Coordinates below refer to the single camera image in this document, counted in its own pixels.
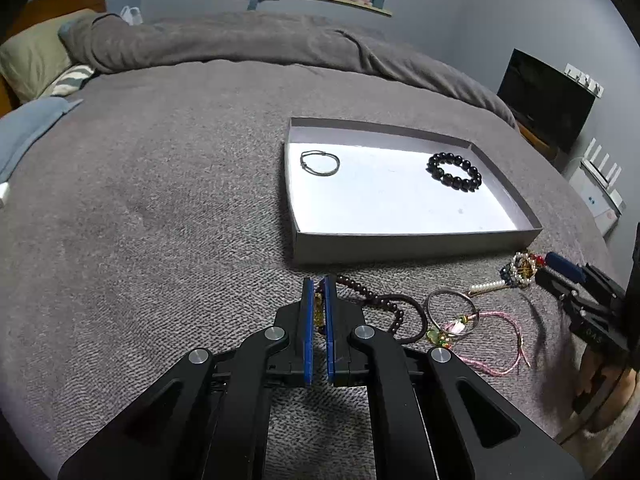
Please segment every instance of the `black beaded bracelet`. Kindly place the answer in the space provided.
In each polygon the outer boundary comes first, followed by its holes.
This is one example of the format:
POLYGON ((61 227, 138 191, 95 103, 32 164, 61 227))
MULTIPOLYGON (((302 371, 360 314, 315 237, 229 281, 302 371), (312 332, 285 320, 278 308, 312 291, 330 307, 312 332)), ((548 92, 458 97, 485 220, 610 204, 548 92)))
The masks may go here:
POLYGON ((468 160, 453 153, 441 152, 430 156, 429 162, 427 163, 427 171, 431 173, 431 176, 435 180, 439 180, 445 186, 451 186, 453 189, 475 191, 482 184, 482 175, 479 173, 478 168, 472 166, 468 160), (441 162, 460 166, 471 178, 460 178, 450 173, 445 173, 444 170, 439 167, 441 162))

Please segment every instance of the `blue pillow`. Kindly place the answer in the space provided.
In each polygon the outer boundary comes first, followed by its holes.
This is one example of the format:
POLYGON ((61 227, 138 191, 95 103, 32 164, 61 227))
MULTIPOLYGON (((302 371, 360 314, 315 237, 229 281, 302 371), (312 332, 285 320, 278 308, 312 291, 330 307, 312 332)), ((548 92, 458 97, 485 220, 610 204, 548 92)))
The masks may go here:
POLYGON ((70 103, 62 97, 45 97, 0 118, 0 183, 9 179, 31 145, 81 102, 82 99, 70 103))

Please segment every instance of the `silver bangle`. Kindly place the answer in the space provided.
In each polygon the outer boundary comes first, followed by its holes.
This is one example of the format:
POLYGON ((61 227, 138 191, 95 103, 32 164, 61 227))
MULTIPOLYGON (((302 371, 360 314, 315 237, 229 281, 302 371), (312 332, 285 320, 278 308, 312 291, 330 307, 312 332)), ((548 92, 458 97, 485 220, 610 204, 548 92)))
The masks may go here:
POLYGON ((430 295, 428 295, 427 299, 424 301, 423 307, 424 307, 424 311, 425 311, 427 317, 429 318, 429 321, 431 321, 432 325, 434 327, 436 327, 436 329, 438 329, 439 332, 442 332, 447 337, 454 337, 456 339, 461 339, 463 337, 466 337, 469 334, 471 334, 473 332, 473 330, 475 330, 476 327, 478 326, 478 324, 480 323, 480 309, 476 306, 476 304, 473 302, 473 300, 470 297, 468 297, 468 295, 462 294, 462 292, 458 292, 456 290, 451 290, 450 288, 438 288, 438 289, 434 290, 430 295), (453 333, 453 332, 448 332, 446 330, 443 330, 440 327, 440 325, 436 323, 436 320, 434 320, 433 316, 431 315, 431 308, 430 308, 431 300, 435 296, 442 296, 444 294, 447 294, 447 295, 450 295, 450 296, 457 296, 459 298, 462 298, 463 300, 465 300, 471 306, 471 310, 473 311, 473 316, 475 316, 474 317, 474 322, 471 325, 471 328, 469 330, 466 330, 462 334, 456 334, 456 333, 453 333))
POLYGON ((340 169, 340 159, 333 153, 320 152, 319 150, 309 150, 308 152, 302 152, 302 154, 300 155, 300 166, 302 166, 302 169, 307 173, 311 173, 315 176, 332 176, 338 173, 338 170, 340 169), (313 168, 310 168, 305 162, 305 157, 309 155, 330 156, 333 160, 335 160, 335 168, 333 168, 331 171, 316 171, 313 168))

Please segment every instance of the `gray bedspread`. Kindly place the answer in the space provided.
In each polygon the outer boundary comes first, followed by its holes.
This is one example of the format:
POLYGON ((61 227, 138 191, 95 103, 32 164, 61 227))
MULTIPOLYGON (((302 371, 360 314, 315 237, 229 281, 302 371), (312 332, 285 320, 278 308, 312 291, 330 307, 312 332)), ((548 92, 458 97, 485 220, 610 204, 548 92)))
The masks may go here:
MULTIPOLYGON (((532 250, 613 275, 562 176, 494 113, 447 95, 364 73, 217 59, 101 75, 77 96, 84 103, 25 155, 0 211, 0 407, 52 476, 188 349, 224 351, 269 324, 300 297, 304 276, 341 271, 420 300, 497 279, 508 254, 293 267, 282 164, 292 116, 472 140, 541 221, 532 250)), ((567 320, 536 287, 478 304, 518 318, 533 364, 486 380, 554 434, 575 373, 567 320)), ((407 316, 405 334, 418 327, 407 316)), ((315 346, 314 385, 274 395, 266 478, 373 478, 366 391, 328 387, 319 337, 315 346)), ((487 320, 454 349, 505 367, 515 336, 487 320)))
POLYGON ((73 58, 106 74, 213 59, 299 63, 425 88, 516 127, 504 102, 462 72, 367 29, 315 16, 226 12, 129 27, 115 14, 98 14, 79 18, 60 37, 73 58))

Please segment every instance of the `triangular cutout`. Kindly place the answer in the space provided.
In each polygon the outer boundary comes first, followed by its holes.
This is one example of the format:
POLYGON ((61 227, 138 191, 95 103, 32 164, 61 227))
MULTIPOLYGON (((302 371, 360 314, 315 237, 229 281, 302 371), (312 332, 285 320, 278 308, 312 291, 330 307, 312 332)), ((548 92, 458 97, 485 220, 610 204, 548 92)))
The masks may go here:
POLYGON ((520 433, 520 428, 478 392, 468 381, 458 381, 458 391, 471 417, 482 447, 494 447, 520 433))
POLYGON ((181 381, 169 384, 142 413, 129 423, 126 429, 127 435, 145 444, 159 444, 181 391, 181 381))

